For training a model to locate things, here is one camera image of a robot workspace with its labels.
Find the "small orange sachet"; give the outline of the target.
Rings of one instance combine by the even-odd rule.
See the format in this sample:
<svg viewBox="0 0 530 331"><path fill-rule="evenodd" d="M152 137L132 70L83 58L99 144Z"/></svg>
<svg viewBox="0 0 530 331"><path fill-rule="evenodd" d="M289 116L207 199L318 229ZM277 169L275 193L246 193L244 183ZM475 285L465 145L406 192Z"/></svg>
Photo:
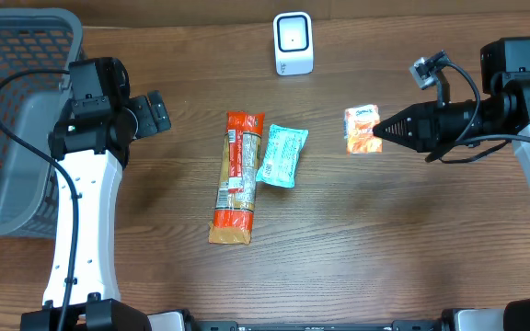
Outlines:
<svg viewBox="0 0 530 331"><path fill-rule="evenodd" d="M382 140L373 133L380 122L377 105L368 104L346 108L344 111L344 139L347 154L382 153Z"/></svg>

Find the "teal snack packet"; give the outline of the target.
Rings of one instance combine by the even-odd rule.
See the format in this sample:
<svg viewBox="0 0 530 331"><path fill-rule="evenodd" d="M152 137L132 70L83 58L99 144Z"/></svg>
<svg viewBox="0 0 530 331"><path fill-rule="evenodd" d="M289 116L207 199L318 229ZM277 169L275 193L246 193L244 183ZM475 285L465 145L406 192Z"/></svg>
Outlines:
<svg viewBox="0 0 530 331"><path fill-rule="evenodd" d="M308 130L272 124L265 156L256 180L275 187L293 188L300 153L305 146L308 133Z"/></svg>

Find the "orange pasta packet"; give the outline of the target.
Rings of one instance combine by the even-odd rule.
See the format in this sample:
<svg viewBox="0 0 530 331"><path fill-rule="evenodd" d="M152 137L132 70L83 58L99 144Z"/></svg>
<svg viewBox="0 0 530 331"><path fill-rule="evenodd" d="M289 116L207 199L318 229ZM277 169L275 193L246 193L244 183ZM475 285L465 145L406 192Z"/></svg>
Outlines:
<svg viewBox="0 0 530 331"><path fill-rule="evenodd" d="M230 111L208 240L219 245L248 245L255 214L263 113Z"/></svg>

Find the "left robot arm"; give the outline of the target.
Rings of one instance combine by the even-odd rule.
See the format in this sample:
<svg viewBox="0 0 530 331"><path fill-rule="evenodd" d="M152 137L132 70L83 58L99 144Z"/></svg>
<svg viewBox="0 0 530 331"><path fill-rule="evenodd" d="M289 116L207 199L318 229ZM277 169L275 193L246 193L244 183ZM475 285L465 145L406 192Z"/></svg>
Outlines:
<svg viewBox="0 0 530 331"><path fill-rule="evenodd" d="M23 330L189 330L181 310L145 314L121 302L115 273L116 200L130 145L170 129L159 92L131 97L120 60L68 66L69 98L49 135L58 218L42 307Z"/></svg>

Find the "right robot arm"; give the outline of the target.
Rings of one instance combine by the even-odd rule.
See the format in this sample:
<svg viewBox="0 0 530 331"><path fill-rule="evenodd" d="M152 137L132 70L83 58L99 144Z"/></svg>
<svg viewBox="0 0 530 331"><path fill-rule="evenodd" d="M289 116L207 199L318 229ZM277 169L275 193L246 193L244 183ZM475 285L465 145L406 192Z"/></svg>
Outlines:
<svg viewBox="0 0 530 331"><path fill-rule="evenodd" d="M489 149L465 158L473 163L510 145L530 190L530 37L501 38L480 50L482 84L453 63L445 51L409 68L420 89L436 87L437 98L413 104L382 120L373 134L443 162L458 146ZM530 299L502 309L452 308L427 330L530 330Z"/></svg>

